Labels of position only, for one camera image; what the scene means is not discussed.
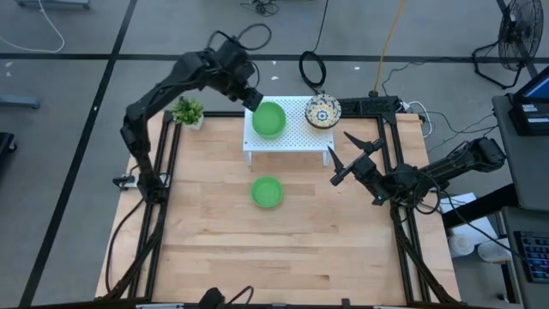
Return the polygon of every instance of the gray floor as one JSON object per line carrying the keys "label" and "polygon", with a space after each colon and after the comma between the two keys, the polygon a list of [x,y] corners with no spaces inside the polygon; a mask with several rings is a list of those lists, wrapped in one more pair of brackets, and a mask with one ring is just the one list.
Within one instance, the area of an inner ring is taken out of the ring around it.
{"label": "gray floor", "polygon": [[[128,3],[129,0],[93,0],[90,11],[48,10],[67,40],[63,52],[109,53]],[[253,22],[265,22],[273,29],[271,43],[257,53],[300,54],[314,46],[324,1],[279,1],[280,13],[269,18],[242,9],[238,3],[139,0],[121,52],[179,54],[199,50],[215,29],[236,34]],[[397,0],[332,1],[318,52],[378,55],[397,6]],[[500,16],[495,0],[408,2],[391,40],[389,55],[468,56],[475,47],[496,39]],[[38,11],[21,9],[8,0],[0,2],[0,35],[33,48],[55,49],[57,45],[55,34]],[[264,33],[257,31],[247,34],[244,42],[255,45],[263,39]],[[2,52],[20,51],[0,42]],[[538,56],[549,57],[549,40],[542,41]],[[297,62],[257,64],[262,73],[262,93],[311,94],[301,81]],[[366,96],[373,86],[375,63],[326,64],[328,78],[324,89],[335,97]],[[155,61],[116,63],[34,304],[93,298],[118,203],[118,191],[111,178],[125,169],[129,157],[118,134],[124,108],[165,76],[171,65]],[[385,64],[384,78],[391,69],[402,65]],[[42,99],[42,108],[37,111],[0,110],[0,131],[14,132],[19,143],[0,181],[0,234],[5,235],[0,240],[0,307],[16,306],[21,298],[105,66],[106,61],[99,60],[0,59],[0,94]],[[499,79],[510,81],[513,77],[499,64],[485,64],[482,68]],[[528,74],[523,74],[519,86],[528,79]],[[418,100],[428,110],[445,113],[456,129],[489,114],[491,97],[504,93],[479,79],[471,64],[411,66],[395,73],[387,89],[405,101]],[[209,111],[241,110],[239,104],[211,90],[189,95],[196,96]],[[452,137],[442,118],[433,115],[431,120],[434,132],[425,140],[427,149]],[[495,118],[489,118],[475,128],[495,123]],[[477,136],[481,135],[460,135],[430,152],[429,158],[435,161],[461,141]],[[501,142],[497,130],[489,136]],[[489,174],[469,173],[452,181],[449,191],[473,191],[481,196],[509,182],[507,168]],[[497,265],[469,257],[457,259],[455,269],[465,301],[478,306],[516,307],[494,299],[494,294],[504,292]]]}

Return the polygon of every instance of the yellow cable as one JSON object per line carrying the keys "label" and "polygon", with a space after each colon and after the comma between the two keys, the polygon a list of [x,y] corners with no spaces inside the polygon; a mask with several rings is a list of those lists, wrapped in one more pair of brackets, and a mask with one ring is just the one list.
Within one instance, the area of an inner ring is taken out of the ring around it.
{"label": "yellow cable", "polygon": [[376,77],[376,84],[374,85],[374,91],[377,91],[377,85],[379,83],[379,79],[381,78],[383,58],[385,57],[385,52],[387,51],[387,47],[389,47],[389,41],[391,41],[391,37],[393,36],[393,32],[395,31],[396,24],[398,23],[398,19],[401,17],[402,9],[404,8],[404,2],[405,0],[401,0],[401,4],[398,6],[398,12],[396,13],[395,20],[393,21],[393,26],[391,26],[391,31],[389,31],[389,35],[387,36],[387,40],[385,41],[385,46],[383,47],[381,57],[379,58],[379,65],[377,66],[377,77]]}

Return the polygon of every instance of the white cable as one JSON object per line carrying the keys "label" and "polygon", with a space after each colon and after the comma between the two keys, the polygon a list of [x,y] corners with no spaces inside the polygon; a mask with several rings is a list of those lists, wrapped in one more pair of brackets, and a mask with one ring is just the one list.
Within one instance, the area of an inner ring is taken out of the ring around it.
{"label": "white cable", "polygon": [[61,35],[61,33],[59,33],[59,30],[57,30],[57,28],[55,26],[53,26],[53,22],[50,21],[50,18],[45,13],[44,7],[42,6],[42,0],[38,0],[38,4],[40,5],[40,12],[44,15],[45,19],[48,21],[50,26],[53,28],[53,30],[55,30],[55,32],[57,33],[57,35],[61,39],[61,46],[59,46],[59,48],[57,48],[55,51],[40,50],[40,49],[26,48],[26,47],[22,47],[22,46],[19,46],[19,45],[15,45],[13,43],[8,42],[5,38],[3,38],[1,36],[0,36],[0,40],[3,41],[4,43],[6,43],[7,45],[13,46],[14,48],[17,48],[17,49],[20,49],[20,50],[23,50],[23,51],[27,51],[27,52],[50,52],[50,53],[60,52],[63,49],[63,47],[65,47],[65,38],[63,37],[63,35]]}
{"label": "white cable", "polygon": [[425,135],[423,137],[424,138],[428,137],[432,133],[432,124],[431,124],[431,118],[429,118],[429,112],[427,112],[427,109],[425,108],[425,106],[423,106],[423,104],[421,104],[421,102],[419,102],[419,101],[412,101],[412,102],[408,102],[407,104],[409,106],[411,106],[412,104],[417,104],[417,105],[421,106],[421,108],[423,109],[423,112],[425,112],[425,116],[427,117],[427,123],[429,124],[429,133],[427,133],[427,135]]}

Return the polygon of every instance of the keyboard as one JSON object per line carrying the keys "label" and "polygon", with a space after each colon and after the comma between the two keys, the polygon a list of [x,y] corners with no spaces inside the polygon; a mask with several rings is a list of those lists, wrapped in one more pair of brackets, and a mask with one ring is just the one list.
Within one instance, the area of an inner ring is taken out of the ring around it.
{"label": "keyboard", "polygon": [[549,283],[549,233],[515,232],[515,238],[519,253],[528,260],[524,262],[527,279]]}
{"label": "keyboard", "polygon": [[395,111],[400,105],[397,96],[337,100],[341,104],[342,117],[371,118],[382,115],[389,123],[396,123]]}

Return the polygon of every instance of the small green plant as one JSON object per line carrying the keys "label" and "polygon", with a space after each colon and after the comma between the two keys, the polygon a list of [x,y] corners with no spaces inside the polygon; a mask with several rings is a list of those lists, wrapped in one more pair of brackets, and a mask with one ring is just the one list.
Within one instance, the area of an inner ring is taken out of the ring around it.
{"label": "small green plant", "polygon": [[179,97],[172,109],[173,119],[178,124],[196,124],[202,116],[204,107],[195,98]]}

